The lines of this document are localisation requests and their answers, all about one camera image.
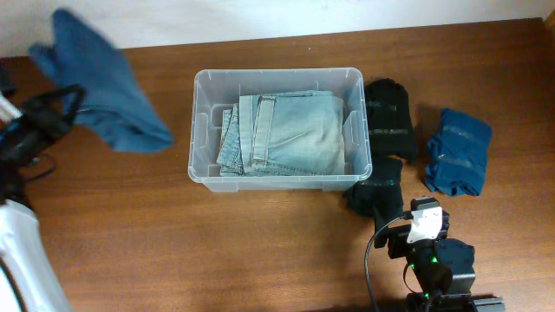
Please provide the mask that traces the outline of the dark blue jeans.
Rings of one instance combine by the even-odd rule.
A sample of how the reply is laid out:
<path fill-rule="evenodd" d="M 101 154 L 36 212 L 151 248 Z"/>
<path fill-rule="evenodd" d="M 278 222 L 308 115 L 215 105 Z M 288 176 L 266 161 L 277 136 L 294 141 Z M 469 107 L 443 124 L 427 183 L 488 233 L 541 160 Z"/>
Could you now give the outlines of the dark blue jeans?
<path fill-rule="evenodd" d="M 55 10 L 52 30 L 54 43 L 33 44 L 29 56 L 56 86 L 84 89 L 76 124 L 116 152 L 156 153 L 173 144 L 127 58 L 110 41 L 68 9 Z"/>

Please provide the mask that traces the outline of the blue taped shirt bundle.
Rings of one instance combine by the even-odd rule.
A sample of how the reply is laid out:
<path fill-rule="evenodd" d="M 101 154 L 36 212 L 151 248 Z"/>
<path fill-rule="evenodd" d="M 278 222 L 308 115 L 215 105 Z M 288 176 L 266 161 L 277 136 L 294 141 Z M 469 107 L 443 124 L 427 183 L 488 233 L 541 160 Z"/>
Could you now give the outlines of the blue taped shirt bundle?
<path fill-rule="evenodd" d="M 486 122 L 450 108 L 441 110 L 438 131 L 428 141 L 425 185 L 450 197 L 479 196 L 486 181 L 493 138 Z"/>

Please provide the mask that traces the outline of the light blue jeans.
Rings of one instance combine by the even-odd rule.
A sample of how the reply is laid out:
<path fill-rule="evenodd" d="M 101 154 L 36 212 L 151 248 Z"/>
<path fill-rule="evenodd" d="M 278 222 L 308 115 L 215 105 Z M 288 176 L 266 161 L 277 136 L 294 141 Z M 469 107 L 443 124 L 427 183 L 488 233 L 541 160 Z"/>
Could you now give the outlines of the light blue jeans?
<path fill-rule="evenodd" d="M 222 113 L 220 175 L 344 174 L 343 109 L 330 91 L 241 96 Z"/>

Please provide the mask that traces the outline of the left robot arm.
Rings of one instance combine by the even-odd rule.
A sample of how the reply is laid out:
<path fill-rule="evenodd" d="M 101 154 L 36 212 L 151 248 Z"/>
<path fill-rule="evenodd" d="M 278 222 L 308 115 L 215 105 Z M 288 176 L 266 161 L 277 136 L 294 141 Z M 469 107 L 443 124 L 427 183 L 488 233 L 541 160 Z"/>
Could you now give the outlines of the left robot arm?
<path fill-rule="evenodd" d="M 1 98 L 1 271 L 21 311 L 73 309 L 49 263 L 38 218 L 24 191 L 53 170 L 32 178 L 19 170 L 72 130 L 84 97 L 81 86 L 71 85 L 39 94 L 19 108 Z"/>

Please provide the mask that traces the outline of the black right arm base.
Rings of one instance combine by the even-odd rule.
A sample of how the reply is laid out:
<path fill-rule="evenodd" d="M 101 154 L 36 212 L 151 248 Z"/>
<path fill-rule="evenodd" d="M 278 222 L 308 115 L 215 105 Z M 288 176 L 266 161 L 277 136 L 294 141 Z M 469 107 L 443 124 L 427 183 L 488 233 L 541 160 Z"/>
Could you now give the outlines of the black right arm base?
<path fill-rule="evenodd" d="M 502 297 L 493 295 L 409 294 L 405 310 L 408 312 L 506 312 Z"/>

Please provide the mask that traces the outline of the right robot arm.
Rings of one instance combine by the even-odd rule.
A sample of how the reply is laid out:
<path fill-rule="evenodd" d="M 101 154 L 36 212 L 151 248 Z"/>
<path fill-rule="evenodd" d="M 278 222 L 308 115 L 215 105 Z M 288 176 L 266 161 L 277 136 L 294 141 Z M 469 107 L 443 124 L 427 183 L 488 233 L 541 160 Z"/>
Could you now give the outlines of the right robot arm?
<path fill-rule="evenodd" d="M 450 215 L 436 202 L 389 220 L 379 218 L 364 265 L 369 265 L 372 247 L 387 247 L 391 259 L 405 259 L 406 268 L 414 272 L 421 291 L 412 291 L 411 296 L 421 303 L 470 296 L 476 278 L 475 248 L 448 236 L 449 221 Z"/>

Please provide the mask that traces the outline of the black taped cloth bundle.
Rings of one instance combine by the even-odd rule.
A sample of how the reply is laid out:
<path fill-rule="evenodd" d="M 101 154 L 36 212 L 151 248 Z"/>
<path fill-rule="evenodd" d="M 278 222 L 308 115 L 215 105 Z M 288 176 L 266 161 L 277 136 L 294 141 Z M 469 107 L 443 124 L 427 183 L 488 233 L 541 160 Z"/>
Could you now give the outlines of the black taped cloth bundle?
<path fill-rule="evenodd" d="M 364 217 L 388 222 L 403 212 L 401 189 L 403 162 L 389 157 L 373 158 L 373 170 L 364 181 L 351 186 L 343 196 L 347 207 Z"/>

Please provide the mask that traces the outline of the black taped shirt bundle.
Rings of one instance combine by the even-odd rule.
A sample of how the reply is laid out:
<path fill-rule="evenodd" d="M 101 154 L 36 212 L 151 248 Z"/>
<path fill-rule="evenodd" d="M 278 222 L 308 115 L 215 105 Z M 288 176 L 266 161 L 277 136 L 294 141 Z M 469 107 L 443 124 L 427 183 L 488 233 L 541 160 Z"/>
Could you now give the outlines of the black taped shirt bundle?
<path fill-rule="evenodd" d="M 409 97 L 403 85 L 392 79 L 379 79 L 365 87 L 364 95 L 371 152 L 382 157 L 416 159 Z"/>

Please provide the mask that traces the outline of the clear plastic storage bin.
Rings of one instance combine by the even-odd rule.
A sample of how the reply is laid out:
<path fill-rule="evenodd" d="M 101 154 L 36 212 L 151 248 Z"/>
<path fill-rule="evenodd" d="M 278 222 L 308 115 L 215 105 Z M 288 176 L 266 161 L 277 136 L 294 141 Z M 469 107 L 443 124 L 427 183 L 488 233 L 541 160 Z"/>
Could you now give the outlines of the clear plastic storage bin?
<path fill-rule="evenodd" d="M 324 176 L 222 177 L 216 163 L 222 112 L 250 94 L 330 91 L 343 100 L 345 174 Z M 364 79 L 357 68 L 204 69 L 194 78 L 188 162 L 192 181 L 211 192 L 320 189 L 346 191 L 373 170 Z"/>

